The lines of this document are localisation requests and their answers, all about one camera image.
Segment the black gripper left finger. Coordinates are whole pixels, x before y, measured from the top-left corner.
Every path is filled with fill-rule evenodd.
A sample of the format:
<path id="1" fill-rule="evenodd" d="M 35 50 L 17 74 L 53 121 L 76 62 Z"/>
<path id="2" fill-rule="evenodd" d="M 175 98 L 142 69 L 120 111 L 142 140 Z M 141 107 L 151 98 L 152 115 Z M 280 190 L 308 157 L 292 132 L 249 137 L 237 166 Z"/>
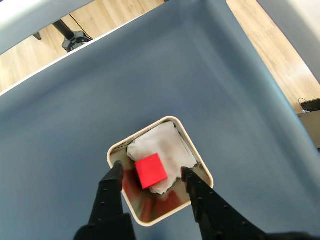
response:
<path id="1" fill-rule="evenodd" d="M 124 167 L 116 161 L 100 180 L 88 224 L 82 226 L 75 240 L 135 240 L 131 215 L 122 204 Z"/>

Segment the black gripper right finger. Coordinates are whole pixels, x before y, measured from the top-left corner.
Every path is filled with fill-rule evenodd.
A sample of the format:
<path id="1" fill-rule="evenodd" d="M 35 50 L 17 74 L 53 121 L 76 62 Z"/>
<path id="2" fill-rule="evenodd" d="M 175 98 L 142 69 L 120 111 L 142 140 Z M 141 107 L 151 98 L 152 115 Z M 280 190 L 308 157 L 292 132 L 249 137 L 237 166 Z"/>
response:
<path id="1" fill-rule="evenodd" d="M 204 240 L 276 239 L 243 217 L 190 168 L 181 168 L 181 180 Z"/>

